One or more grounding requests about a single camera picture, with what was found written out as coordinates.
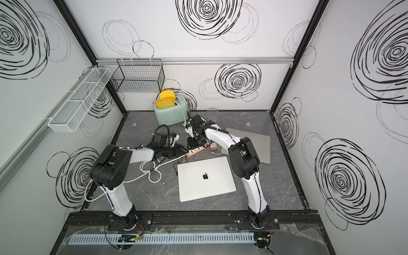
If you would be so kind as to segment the pink power strip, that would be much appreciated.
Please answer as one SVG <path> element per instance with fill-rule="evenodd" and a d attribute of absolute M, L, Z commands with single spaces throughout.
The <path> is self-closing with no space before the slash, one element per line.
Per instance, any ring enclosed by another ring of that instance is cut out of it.
<path fill-rule="evenodd" d="M 203 146 L 189 150 L 189 152 L 187 153 L 187 157 L 190 158 L 196 154 L 198 154 L 199 152 L 203 151 L 204 149 L 206 149 L 208 146 L 210 145 L 209 142 L 205 143 Z"/>

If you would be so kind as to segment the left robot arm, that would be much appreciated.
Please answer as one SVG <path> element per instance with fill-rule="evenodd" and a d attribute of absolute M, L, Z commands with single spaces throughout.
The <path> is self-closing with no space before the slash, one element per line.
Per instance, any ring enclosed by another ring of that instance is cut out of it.
<path fill-rule="evenodd" d="M 90 169 L 90 179 L 103 190 L 112 208 L 115 222 L 126 231 L 137 226 L 137 214 L 125 189 L 125 177 L 130 164 L 157 162 L 163 158 L 171 161 L 188 153 L 185 146 L 171 141 L 167 145 L 167 135 L 154 135 L 147 145 L 119 147 L 107 145 Z"/>

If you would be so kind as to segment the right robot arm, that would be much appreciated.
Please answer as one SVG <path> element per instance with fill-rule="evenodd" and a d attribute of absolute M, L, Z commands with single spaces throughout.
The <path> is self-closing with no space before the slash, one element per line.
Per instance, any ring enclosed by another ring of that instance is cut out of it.
<path fill-rule="evenodd" d="M 213 141 L 228 151 L 232 171 L 244 184 L 253 226 L 258 229 L 266 226 L 271 211 L 261 189 L 260 159 L 252 141 L 248 137 L 236 137 L 221 129 L 214 121 L 206 121 L 200 115 L 190 117 L 184 127 L 190 135 L 187 139 L 189 150 L 201 147 L 207 141 Z"/>

